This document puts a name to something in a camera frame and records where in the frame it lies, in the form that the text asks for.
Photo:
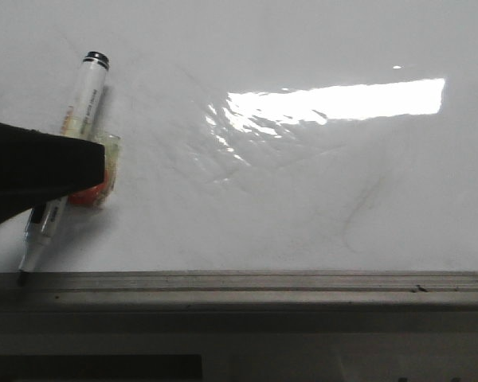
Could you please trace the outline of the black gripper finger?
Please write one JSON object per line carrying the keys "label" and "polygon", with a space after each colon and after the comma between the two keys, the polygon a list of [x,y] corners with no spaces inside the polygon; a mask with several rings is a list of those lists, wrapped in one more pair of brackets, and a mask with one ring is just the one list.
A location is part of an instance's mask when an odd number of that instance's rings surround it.
{"label": "black gripper finger", "polygon": [[0,224],[104,181],[104,146],[0,123]]}

